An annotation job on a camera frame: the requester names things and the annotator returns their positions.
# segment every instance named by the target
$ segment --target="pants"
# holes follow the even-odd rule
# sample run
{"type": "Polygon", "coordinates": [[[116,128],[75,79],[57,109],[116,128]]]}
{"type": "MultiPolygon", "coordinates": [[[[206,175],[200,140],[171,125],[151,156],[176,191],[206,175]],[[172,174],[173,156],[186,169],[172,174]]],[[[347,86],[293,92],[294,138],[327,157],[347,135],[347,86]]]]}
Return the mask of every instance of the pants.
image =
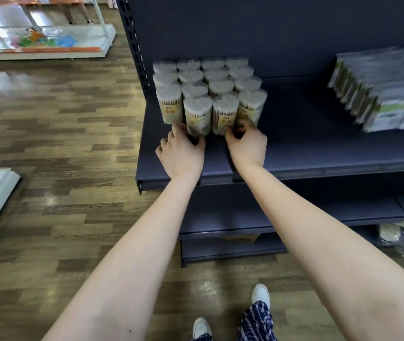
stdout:
{"type": "MultiPolygon", "coordinates": [[[[204,334],[192,341],[213,341],[210,334],[204,334]]],[[[270,310],[262,301],[256,301],[243,313],[237,341],[277,341],[273,333],[273,319],[270,310]]]]}

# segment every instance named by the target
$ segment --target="plaid pants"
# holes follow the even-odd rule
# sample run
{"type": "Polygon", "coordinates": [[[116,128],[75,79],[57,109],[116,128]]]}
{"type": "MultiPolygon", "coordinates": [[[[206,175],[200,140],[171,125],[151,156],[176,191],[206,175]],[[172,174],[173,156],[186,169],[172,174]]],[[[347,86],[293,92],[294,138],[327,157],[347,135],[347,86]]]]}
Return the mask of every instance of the plaid pants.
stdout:
{"type": "MultiPolygon", "coordinates": [[[[204,334],[192,341],[213,341],[210,334],[204,334]]],[[[277,341],[273,333],[273,319],[270,310],[262,301],[256,301],[243,313],[237,341],[277,341]]]]}

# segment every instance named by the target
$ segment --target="human arm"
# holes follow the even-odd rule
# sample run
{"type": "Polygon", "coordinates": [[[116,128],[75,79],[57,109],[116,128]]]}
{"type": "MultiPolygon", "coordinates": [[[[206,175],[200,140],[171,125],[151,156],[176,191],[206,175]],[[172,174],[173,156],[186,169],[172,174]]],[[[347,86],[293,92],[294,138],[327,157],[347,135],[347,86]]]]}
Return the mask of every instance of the human arm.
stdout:
{"type": "Polygon", "coordinates": [[[267,138],[250,121],[226,134],[233,163],[349,341],[404,341],[404,269],[262,166],[267,138]]]}
{"type": "Polygon", "coordinates": [[[157,155],[171,181],[101,261],[43,341],[141,341],[150,323],[188,201],[202,172],[205,139],[193,146],[172,125],[157,155]]]}

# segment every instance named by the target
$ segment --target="wood plank flooring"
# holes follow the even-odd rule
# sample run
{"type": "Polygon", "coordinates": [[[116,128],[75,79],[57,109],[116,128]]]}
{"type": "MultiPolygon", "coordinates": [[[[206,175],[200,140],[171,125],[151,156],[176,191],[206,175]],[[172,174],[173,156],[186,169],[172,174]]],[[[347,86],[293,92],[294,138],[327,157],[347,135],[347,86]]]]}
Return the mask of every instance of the wood plank flooring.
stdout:
{"type": "MultiPolygon", "coordinates": [[[[118,31],[106,58],[0,62],[0,166],[23,176],[0,218],[0,341],[40,340],[159,195],[137,192],[145,101],[118,12],[103,14],[118,31]]],[[[258,282],[280,341],[343,339],[289,254],[182,269],[177,245],[148,340],[188,340],[199,315],[234,340],[258,282]]]]}

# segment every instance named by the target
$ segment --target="white shoe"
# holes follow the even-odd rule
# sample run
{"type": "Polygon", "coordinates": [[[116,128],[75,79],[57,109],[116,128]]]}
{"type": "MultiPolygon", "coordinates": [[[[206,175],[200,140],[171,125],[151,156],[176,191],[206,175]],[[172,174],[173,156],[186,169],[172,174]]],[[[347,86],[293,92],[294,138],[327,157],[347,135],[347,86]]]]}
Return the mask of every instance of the white shoe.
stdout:
{"type": "Polygon", "coordinates": [[[196,339],[203,334],[210,334],[213,336],[211,333],[211,328],[206,319],[203,317],[198,317],[193,324],[193,339],[196,339]]]}
{"type": "Polygon", "coordinates": [[[270,309],[270,293],[268,293],[267,286],[264,284],[257,284],[252,290],[251,301],[252,304],[256,301],[262,301],[267,304],[268,309],[270,309]]]}

